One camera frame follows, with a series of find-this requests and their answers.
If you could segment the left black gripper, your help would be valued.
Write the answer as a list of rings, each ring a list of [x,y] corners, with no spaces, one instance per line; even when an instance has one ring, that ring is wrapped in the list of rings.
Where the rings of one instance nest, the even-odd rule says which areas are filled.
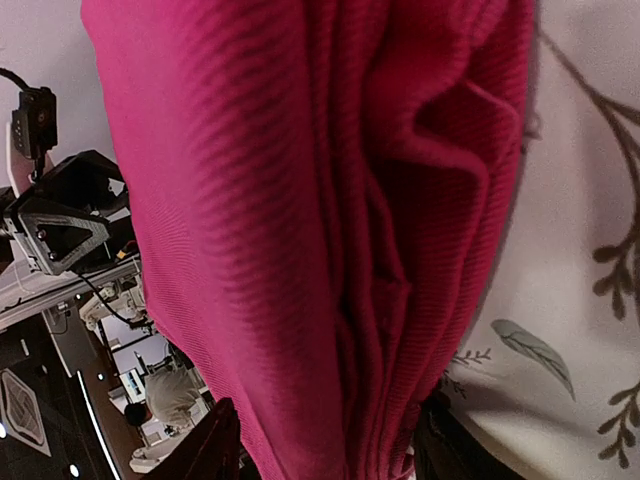
[[[1,268],[14,260],[16,242],[30,266],[47,275],[89,274],[119,262],[133,242],[129,192],[118,166],[95,150],[71,156],[17,197],[1,189]]]

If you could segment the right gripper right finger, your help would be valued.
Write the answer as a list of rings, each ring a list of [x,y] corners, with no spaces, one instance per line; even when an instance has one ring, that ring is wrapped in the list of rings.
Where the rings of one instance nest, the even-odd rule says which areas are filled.
[[[414,431],[418,480],[523,480],[491,455],[450,412],[450,400],[439,390],[423,403]]]

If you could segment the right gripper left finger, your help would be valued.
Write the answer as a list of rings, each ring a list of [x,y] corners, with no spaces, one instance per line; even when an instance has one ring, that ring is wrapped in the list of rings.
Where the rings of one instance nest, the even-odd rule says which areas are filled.
[[[238,479],[240,422],[231,398],[222,398],[184,440],[149,473],[149,480]]]

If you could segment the pink garment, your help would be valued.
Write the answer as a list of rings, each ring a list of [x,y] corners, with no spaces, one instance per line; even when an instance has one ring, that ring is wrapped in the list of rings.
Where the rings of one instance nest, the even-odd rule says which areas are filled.
[[[265,479],[407,479],[486,286],[530,1],[86,1],[148,310]]]

